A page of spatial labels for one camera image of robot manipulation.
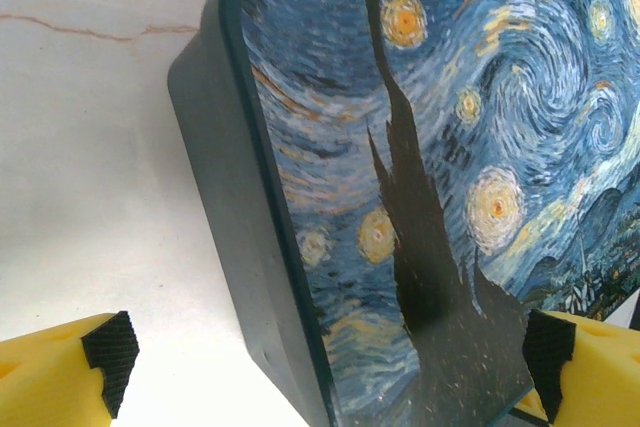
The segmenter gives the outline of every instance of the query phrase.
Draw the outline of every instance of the painting print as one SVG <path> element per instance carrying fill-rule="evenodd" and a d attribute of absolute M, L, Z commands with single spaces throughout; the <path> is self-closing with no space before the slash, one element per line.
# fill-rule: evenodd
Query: painting print
<path fill-rule="evenodd" d="M 244 0 L 344 425 L 485 425 L 640 286 L 640 0 Z"/>

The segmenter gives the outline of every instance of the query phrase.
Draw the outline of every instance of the swirling sky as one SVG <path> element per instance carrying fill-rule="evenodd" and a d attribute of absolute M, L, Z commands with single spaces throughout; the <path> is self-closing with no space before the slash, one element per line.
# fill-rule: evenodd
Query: swirling sky
<path fill-rule="evenodd" d="M 538 260 L 566 249 L 597 196 L 638 160 L 640 0 L 381 5 L 387 54 L 412 102 L 460 273 L 478 248 L 485 274 L 517 292 Z M 357 336 L 334 344 L 345 318 L 401 323 L 394 233 L 366 136 L 371 129 L 388 164 L 389 100 L 364 1 L 245 0 L 244 12 L 325 342 L 330 354 L 363 349 Z M 403 341 L 401 330 L 394 335 Z M 387 360 L 394 355 L 380 349 Z M 375 400 L 372 392 L 402 378 L 406 365 L 369 377 L 364 367 L 334 366 L 345 409 Z"/>

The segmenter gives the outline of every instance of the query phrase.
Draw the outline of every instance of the white surface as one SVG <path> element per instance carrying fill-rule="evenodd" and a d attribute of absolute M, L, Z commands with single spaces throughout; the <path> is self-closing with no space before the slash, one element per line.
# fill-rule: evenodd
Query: white surface
<path fill-rule="evenodd" d="M 246 353 L 167 93 L 204 1 L 0 0 L 0 338 L 129 310 L 114 427 L 302 426 Z"/>

